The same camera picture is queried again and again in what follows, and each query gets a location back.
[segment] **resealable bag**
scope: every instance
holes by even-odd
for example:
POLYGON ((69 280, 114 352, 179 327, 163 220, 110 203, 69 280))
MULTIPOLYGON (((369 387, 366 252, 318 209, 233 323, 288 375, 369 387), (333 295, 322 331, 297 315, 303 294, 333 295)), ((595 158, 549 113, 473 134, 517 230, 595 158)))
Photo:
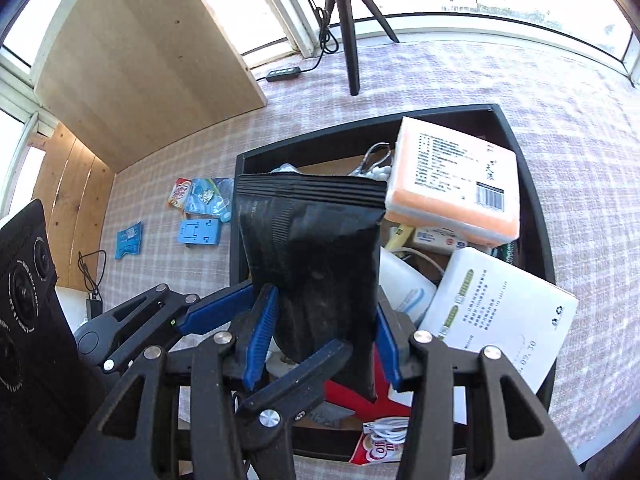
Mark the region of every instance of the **resealable bag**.
POLYGON ((375 399, 372 346, 386 183, 297 173, 238 177, 237 208, 255 290, 280 291, 274 339, 301 362, 334 338, 353 354, 333 378, 375 399))

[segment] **barcode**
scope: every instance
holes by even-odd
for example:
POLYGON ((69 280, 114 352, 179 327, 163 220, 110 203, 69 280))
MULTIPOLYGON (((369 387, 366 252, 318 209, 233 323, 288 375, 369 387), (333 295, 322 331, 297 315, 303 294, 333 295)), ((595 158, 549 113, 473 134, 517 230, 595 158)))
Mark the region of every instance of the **barcode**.
POLYGON ((476 203, 496 211, 504 211, 504 191, 478 182, 476 185, 476 203))

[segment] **blue gripper pad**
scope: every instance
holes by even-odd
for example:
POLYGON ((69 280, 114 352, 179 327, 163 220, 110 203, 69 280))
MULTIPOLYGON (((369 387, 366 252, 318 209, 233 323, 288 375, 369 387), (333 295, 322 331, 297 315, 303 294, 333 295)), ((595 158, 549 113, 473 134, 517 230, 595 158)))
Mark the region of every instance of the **blue gripper pad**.
POLYGON ((175 327, 182 335, 203 335, 249 310, 253 301, 254 287, 251 280, 246 280, 222 288, 194 303, 184 316, 176 320, 175 327))
POLYGON ((236 362, 244 387, 251 391, 262 376, 264 359, 278 319, 278 289, 265 284, 251 312, 229 330, 238 335, 236 362))
POLYGON ((385 373, 386 380, 391 383, 393 388, 398 391, 402 385, 402 376, 400 375, 400 355, 398 346, 391 333, 391 328, 380 308, 377 306, 378 312, 378 330, 376 332, 376 347, 382 362, 382 369, 385 373))

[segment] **blue rubber grip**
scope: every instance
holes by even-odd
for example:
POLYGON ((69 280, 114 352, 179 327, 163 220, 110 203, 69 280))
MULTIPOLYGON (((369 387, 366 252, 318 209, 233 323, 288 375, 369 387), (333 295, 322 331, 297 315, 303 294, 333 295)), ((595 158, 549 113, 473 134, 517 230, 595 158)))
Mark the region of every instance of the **blue rubber grip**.
POLYGON ((380 309, 378 310, 378 330, 376 333, 376 347, 382 362, 386 380, 391 383, 395 390, 399 390, 402 385, 402 376, 400 375, 400 357, 398 348, 394 343, 391 330, 386 322, 385 316, 380 309))
POLYGON ((274 286, 268 293, 260 319, 255 326, 254 334, 246 350, 246 365, 242 375, 242 384, 251 391, 262 376, 264 360, 271 343, 271 337, 278 319, 278 289, 274 286))
POLYGON ((228 294, 224 294, 224 290, 212 294, 211 302, 207 303, 207 298, 202 298, 201 305, 190 308, 184 318, 178 321, 178 332, 182 335, 203 335, 228 323, 237 314, 251 309, 254 302, 254 288, 251 283, 228 294))

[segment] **blue packet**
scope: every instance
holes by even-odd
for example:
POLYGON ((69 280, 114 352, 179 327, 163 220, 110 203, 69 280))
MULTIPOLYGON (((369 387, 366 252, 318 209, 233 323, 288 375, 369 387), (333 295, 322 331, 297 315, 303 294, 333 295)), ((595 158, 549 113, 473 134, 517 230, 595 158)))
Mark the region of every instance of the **blue packet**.
POLYGON ((132 225, 124 231, 119 231, 116 236, 116 260, 125 254, 138 254, 142 241, 142 222, 132 225))
POLYGON ((194 178, 184 212, 231 220, 234 180, 232 178, 194 178))

